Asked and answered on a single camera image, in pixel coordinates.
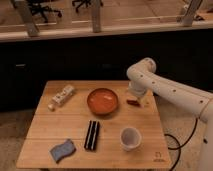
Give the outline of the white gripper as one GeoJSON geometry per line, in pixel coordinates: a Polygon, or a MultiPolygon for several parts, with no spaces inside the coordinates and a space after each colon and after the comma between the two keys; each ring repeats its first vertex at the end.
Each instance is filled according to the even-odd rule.
{"type": "Polygon", "coordinates": [[[146,94],[146,89],[139,86],[135,82],[130,81],[128,85],[129,92],[136,97],[135,101],[139,106],[144,106],[144,99],[142,98],[146,94]]]}

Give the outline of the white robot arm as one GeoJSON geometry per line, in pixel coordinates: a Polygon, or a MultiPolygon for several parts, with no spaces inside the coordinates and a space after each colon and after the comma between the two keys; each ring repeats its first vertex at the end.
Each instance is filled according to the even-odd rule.
{"type": "Polygon", "coordinates": [[[206,124],[198,171],[213,171],[213,93],[155,74],[156,63],[144,58],[127,69],[129,91],[142,98],[148,90],[188,110],[206,124]]]}

